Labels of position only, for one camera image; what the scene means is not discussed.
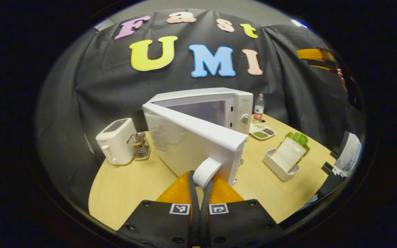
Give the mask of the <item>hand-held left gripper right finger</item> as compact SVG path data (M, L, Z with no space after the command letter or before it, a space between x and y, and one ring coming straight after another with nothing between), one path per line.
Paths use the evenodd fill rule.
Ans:
M283 233L258 200L243 199L219 176L211 179L202 204L201 247L271 247Z

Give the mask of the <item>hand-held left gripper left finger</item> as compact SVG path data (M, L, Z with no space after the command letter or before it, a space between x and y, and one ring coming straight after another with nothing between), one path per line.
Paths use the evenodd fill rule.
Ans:
M200 207L194 171L180 176L155 201L142 200L118 234L147 248L192 248L198 242Z

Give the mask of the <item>white microwave oven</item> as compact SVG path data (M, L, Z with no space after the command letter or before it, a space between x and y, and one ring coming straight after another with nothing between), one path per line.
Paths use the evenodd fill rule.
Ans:
M177 176L194 171L204 188L213 176L236 183L253 94L224 87L157 94L142 105L153 145Z

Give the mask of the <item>lettuce sandwich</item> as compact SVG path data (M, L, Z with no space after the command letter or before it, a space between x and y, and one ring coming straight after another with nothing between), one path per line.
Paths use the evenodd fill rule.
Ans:
M271 155L271 159L285 172L289 173L309 151L310 147L306 135L289 132Z

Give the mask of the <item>clear water bottle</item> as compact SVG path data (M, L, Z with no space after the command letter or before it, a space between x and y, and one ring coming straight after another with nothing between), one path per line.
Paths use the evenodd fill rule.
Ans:
M254 124L262 123L265 105L264 95L259 94L254 106Z

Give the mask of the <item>white rectangular tray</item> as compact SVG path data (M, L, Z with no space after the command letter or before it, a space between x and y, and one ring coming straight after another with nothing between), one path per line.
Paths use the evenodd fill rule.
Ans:
M283 168L280 167L272 158L271 156L276 152L276 148L270 149L266 151L266 155L263 158L263 162L265 165L282 181L287 182L291 178L295 176L296 173L299 172L300 167L298 164L294 165L293 168L287 172Z

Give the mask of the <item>white cloth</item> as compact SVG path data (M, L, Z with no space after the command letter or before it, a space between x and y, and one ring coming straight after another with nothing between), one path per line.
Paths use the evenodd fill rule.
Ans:
M359 138L355 134L345 131L340 145L340 155L332 169L333 174L348 177L354 170L361 151L362 144Z

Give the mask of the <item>divided dish of beans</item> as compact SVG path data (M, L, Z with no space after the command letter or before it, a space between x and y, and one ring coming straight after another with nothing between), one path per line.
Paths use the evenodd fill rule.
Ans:
M277 132L263 123L250 123L249 133L258 140L266 140L274 137Z

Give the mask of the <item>white toaster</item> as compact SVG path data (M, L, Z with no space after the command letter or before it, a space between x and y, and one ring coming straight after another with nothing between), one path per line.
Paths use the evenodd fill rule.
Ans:
M132 134L136 133L131 118L119 119L109 124L96 136L96 141L106 159L113 165L126 165L133 159L127 144Z

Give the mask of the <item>black backdrop cloth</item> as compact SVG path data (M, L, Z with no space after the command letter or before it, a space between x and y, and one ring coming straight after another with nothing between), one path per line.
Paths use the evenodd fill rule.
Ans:
M147 131L142 105L154 95L212 87L264 94L265 114L331 149L345 131L362 137L357 86L300 60L299 49L330 50L293 24L261 26L204 9L143 14L90 30L62 53L45 80L35 118L43 167L60 193L84 211L105 156L95 136L130 117Z

